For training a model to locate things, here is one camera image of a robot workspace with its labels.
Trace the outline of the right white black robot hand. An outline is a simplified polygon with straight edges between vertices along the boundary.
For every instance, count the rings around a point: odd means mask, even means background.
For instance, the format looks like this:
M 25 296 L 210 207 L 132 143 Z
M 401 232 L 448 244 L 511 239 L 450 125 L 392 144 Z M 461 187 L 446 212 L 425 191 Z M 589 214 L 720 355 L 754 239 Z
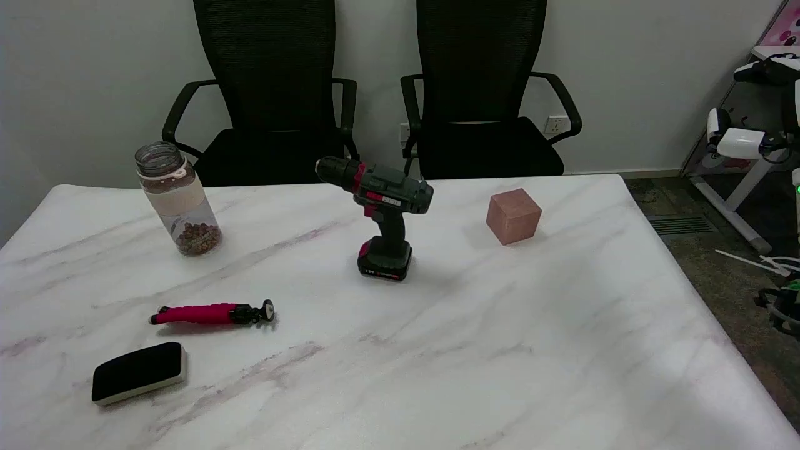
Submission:
M 709 111 L 706 140 L 709 152 L 731 159 L 762 159 L 772 165 L 788 162 L 798 151 L 799 60 L 796 53 L 774 54 L 737 68 L 736 82 L 778 88 L 782 130 L 769 132 L 733 126 L 728 111 Z

